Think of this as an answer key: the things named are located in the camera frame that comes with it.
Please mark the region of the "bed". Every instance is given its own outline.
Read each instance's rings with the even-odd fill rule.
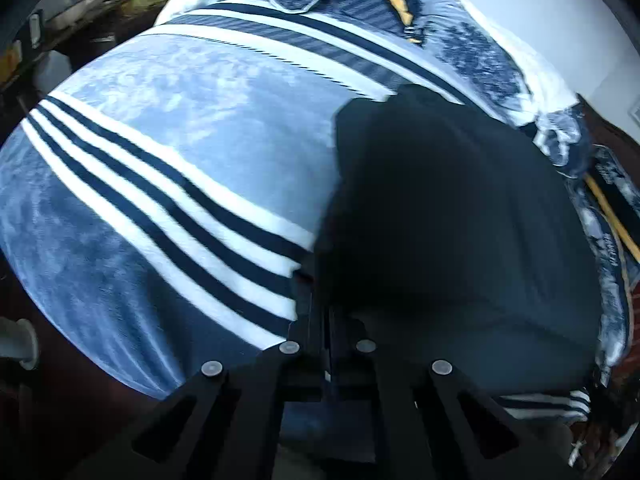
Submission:
[[[631,224],[640,194],[611,152],[593,152],[553,67],[466,0],[169,1],[5,142],[0,248],[81,352],[162,398],[207,360],[243,364],[286,338],[289,277],[339,178],[333,117],[405,84],[529,136],[566,181],[600,277],[606,381],[628,351],[638,272],[583,177],[600,175]],[[588,396],[541,409],[584,420]]]

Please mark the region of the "screw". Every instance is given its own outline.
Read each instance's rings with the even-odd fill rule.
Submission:
[[[279,348],[283,354],[297,354],[300,350],[300,345],[295,341],[285,341],[281,343]]]
[[[376,343],[371,339],[361,339],[356,343],[356,350],[358,350],[358,352],[362,352],[363,354],[370,354],[376,348],[378,348],[378,345],[376,345]]]
[[[222,373],[222,363],[220,361],[207,361],[200,367],[204,376],[215,377]]]
[[[453,366],[451,366],[451,363],[449,361],[438,359],[431,365],[431,370],[433,370],[438,375],[449,375],[453,371]]]

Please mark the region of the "dark garment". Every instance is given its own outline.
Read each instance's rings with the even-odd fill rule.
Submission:
[[[319,299],[405,358],[488,393],[580,387],[600,290],[562,177],[521,132],[404,86],[337,116],[342,182],[316,244]]]

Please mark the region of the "black fabric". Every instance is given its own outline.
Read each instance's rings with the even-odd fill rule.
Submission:
[[[581,386],[594,256],[562,177],[527,137],[423,87],[336,119],[342,181],[316,243],[319,301],[379,344],[445,358],[490,394]]]

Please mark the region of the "black cloth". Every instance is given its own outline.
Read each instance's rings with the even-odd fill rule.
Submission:
[[[580,387],[600,322],[593,254],[527,137],[419,86],[336,118],[342,181],[315,247],[319,301],[406,359],[492,395]]]

